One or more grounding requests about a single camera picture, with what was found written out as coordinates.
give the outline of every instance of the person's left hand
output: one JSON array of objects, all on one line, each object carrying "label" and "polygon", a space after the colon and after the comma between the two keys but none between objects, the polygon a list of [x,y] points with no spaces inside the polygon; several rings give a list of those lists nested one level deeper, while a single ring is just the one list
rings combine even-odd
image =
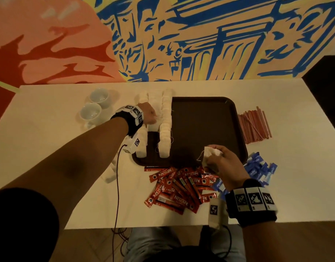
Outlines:
[{"label": "person's left hand", "polygon": [[156,113],[154,108],[148,103],[139,103],[137,106],[143,111],[143,123],[144,124],[155,124],[156,123]]}]

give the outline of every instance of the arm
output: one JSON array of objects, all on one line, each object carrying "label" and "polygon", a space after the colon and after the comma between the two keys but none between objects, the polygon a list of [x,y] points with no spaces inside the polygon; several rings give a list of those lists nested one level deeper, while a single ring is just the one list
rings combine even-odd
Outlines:
[{"label": "arm", "polygon": [[[139,104],[144,123],[155,123],[155,111]],[[73,209],[107,169],[129,131],[123,118],[114,118],[71,140],[4,188],[26,188],[43,194],[55,207],[60,230]]]},{"label": "arm", "polygon": [[[242,187],[244,181],[250,177],[238,157],[224,146],[210,145],[210,147],[219,149],[223,153],[222,156],[210,156],[207,163],[217,166],[225,188],[231,191]],[[243,228],[243,237],[246,261],[281,262],[286,260],[275,222],[269,221],[246,226]]]}]

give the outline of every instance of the black shirt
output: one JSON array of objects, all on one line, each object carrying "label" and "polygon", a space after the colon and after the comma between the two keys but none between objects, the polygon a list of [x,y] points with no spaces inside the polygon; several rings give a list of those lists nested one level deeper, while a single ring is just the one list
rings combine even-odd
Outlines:
[{"label": "black shirt", "polygon": [[[55,207],[29,189],[0,190],[0,261],[48,261],[59,232]],[[198,246],[162,251],[149,261],[224,261]]]}]

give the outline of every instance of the forearm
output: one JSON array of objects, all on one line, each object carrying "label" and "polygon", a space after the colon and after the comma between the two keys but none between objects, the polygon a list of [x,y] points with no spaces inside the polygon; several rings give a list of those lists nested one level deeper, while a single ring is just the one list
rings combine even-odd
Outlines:
[{"label": "forearm", "polygon": [[286,261],[274,221],[243,228],[243,237],[247,262]]},{"label": "forearm", "polygon": [[63,229],[75,206],[113,160],[127,132],[127,122],[114,118],[71,140],[4,188],[43,194],[56,208]]}]

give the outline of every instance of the person's left arm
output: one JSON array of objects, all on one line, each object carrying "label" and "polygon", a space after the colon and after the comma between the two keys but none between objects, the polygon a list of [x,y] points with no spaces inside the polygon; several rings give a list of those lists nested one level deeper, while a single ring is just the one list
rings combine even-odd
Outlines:
[{"label": "person's left arm", "polygon": [[[156,122],[148,103],[138,104],[144,123]],[[71,140],[5,188],[26,188],[44,195],[55,207],[60,230],[73,209],[107,169],[129,131],[121,117],[113,118]]]}]

